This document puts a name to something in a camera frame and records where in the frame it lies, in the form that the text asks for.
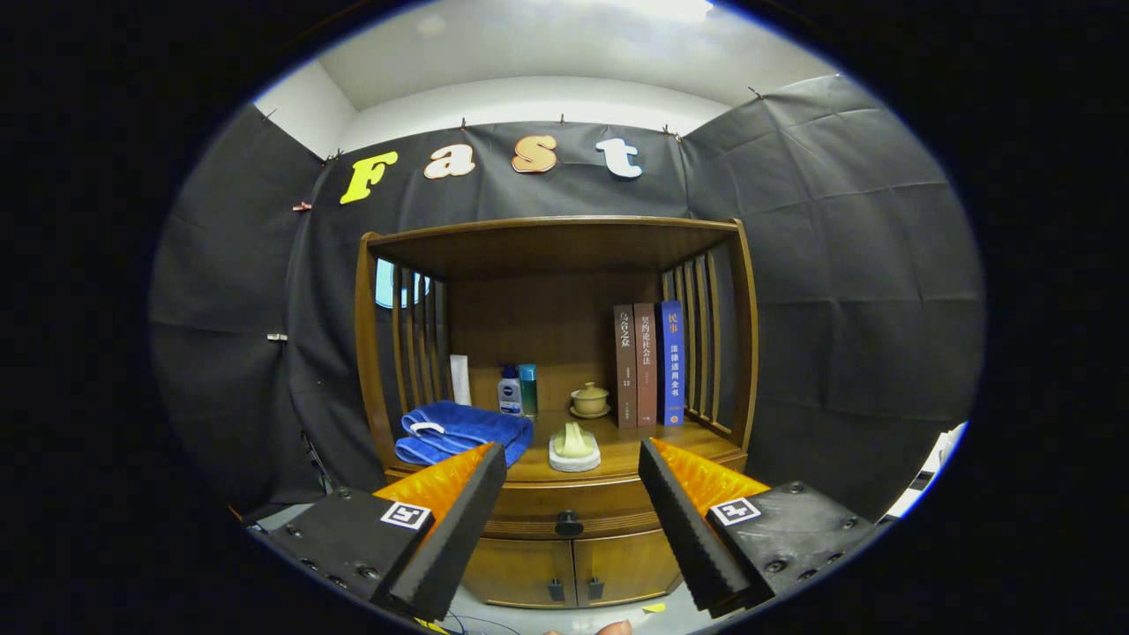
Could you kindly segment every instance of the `book spine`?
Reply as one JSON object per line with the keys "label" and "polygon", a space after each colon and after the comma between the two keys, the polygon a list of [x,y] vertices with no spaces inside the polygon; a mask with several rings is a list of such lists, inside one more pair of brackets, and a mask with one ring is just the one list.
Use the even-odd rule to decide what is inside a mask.
{"label": "book spine", "polygon": [[636,324],[636,425],[654,426],[658,419],[658,358],[655,305],[632,305]]}
{"label": "book spine", "polygon": [[615,423],[621,428],[636,427],[636,333],[634,310],[616,305],[615,318]]}
{"label": "book spine", "polygon": [[658,358],[663,377],[659,417],[663,425],[681,426],[685,408],[683,368],[688,362],[682,351],[682,303],[676,299],[659,303],[658,319],[658,331],[662,333],[658,338],[662,347]]}

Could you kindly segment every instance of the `wooden shelf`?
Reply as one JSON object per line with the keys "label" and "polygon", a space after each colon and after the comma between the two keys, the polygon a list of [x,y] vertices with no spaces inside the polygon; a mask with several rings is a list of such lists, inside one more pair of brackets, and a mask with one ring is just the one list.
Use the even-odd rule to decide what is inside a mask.
{"label": "wooden shelf", "polygon": [[[391,236],[368,233],[358,246],[357,369],[369,429],[390,482],[423,468],[396,458],[393,430],[399,430],[401,412],[452,399],[446,355],[469,357],[472,400],[487,410],[497,408],[498,364],[537,365],[542,410],[533,441],[509,468],[464,575],[466,586],[480,599],[522,607],[595,603],[579,593],[586,579],[596,576],[606,580],[599,602],[668,591],[679,567],[673,556],[657,555],[667,540],[639,478],[639,447],[647,437],[662,438],[730,469],[744,469],[759,339],[752,262],[741,220],[515,218]],[[403,292],[409,299],[406,308],[395,303],[387,316],[378,315],[386,310],[373,302],[378,260],[399,272],[393,297]],[[720,286],[719,270],[728,273]],[[431,293],[423,293],[417,273],[432,279]],[[717,298],[726,293],[733,296],[736,327],[723,343]],[[614,410],[598,419],[571,415],[571,391],[589,381],[609,389],[616,384],[612,307],[660,299],[684,303],[686,407],[702,416],[688,417],[683,426],[620,428]],[[385,323],[392,328],[392,346],[379,350],[384,345],[377,334]],[[695,342],[698,351],[707,350],[702,347],[709,342],[712,353],[697,355]],[[737,362],[725,371],[734,386],[733,407],[724,427],[708,427],[719,416],[720,346],[738,351]],[[394,371],[382,376],[387,366]],[[706,401],[702,394],[710,384],[712,399]],[[397,401],[392,411],[386,394]],[[601,464],[587,472],[549,467],[549,440],[570,420],[599,445]],[[578,537],[560,533],[564,511],[584,525]],[[622,563],[633,568],[621,576]],[[553,579],[564,588],[561,601],[552,600],[546,589]]]}
{"label": "wooden shelf", "polygon": [[738,232],[732,223],[570,216],[366,234],[378,258],[445,281],[596,271],[662,273]]}
{"label": "wooden shelf", "polygon": [[[566,421],[576,421],[592,433],[599,446],[599,466],[587,472],[559,472],[549,467],[549,440],[564,427]],[[557,486],[588,481],[633,479],[639,473],[639,444],[644,438],[655,437],[689,450],[712,461],[723,461],[741,453],[741,449],[719,437],[692,420],[683,426],[648,426],[642,428],[620,428],[611,416],[598,419],[579,419],[567,410],[545,410],[539,414],[533,426],[533,442],[516,463],[510,466],[506,477],[507,486],[520,484],[552,482]],[[390,466],[394,471],[414,472],[423,466],[396,461]]]}

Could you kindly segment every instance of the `cabinet door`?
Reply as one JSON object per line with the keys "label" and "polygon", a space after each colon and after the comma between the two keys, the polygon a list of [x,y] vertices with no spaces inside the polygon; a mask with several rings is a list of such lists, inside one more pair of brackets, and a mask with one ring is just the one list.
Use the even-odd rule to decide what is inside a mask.
{"label": "cabinet door", "polygon": [[577,603],[598,607],[664,595],[682,572],[662,530],[574,540]]}
{"label": "cabinet door", "polygon": [[[558,599],[553,598],[554,591]],[[576,607],[576,579],[568,540],[480,538],[463,586],[483,602],[514,607]]]}

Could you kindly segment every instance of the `wire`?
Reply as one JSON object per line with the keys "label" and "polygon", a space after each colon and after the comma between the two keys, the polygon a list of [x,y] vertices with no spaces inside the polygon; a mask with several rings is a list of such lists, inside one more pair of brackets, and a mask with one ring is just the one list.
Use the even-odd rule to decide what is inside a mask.
{"label": "wire", "polygon": [[461,635],[466,635],[466,627],[463,626],[463,620],[458,619],[458,616],[455,615],[455,614],[453,614],[453,612],[450,612],[450,611],[447,611],[447,615],[449,615],[450,617],[455,618],[455,621],[458,623],[458,632],[460,632],[460,634]]}
{"label": "wire", "polygon": [[[450,614],[450,615],[454,616],[456,620],[458,619],[457,615],[455,615],[455,614]],[[464,615],[463,619],[476,619],[479,621],[484,621],[487,624],[493,624],[495,626],[501,626],[502,628],[508,628],[510,630],[514,630],[514,628],[511,628],[509,626],[506,626],[505,624],[498,624],[497,621],[490,621],[489,619],[482,619],[481,617],[471,617],[469,615]],[[514,630],[514,633],[516,633],[517,635],[522,635],[520,633],[517,633],[517,630]]]}

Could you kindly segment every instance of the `cabinet door handle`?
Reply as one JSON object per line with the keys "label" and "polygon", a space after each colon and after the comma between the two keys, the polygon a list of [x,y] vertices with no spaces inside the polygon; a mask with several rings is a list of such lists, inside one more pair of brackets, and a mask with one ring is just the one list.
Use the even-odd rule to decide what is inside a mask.
{"label": "cabinet door handle", "polygon": [[604,582],[598,577],[588,581],[588,599],[599,600],[604,597]]}
{"label": "cabinet door handle", "polygon": [[561,581],[560,580],[557,580],[554,577],[552,582],[550,582],[549,584],[546,584],[546,586],[549,588],[549,598],[552,601],[554,601],[554,602],[563,602],[564,601],[564,586],[561,585]]}
{"label": "cabinet door handle", "polygon": [[580,515],[571,510],[566,510],[557,514],[557,536],[572,538],[584,533],[584,525],[580,524]]}

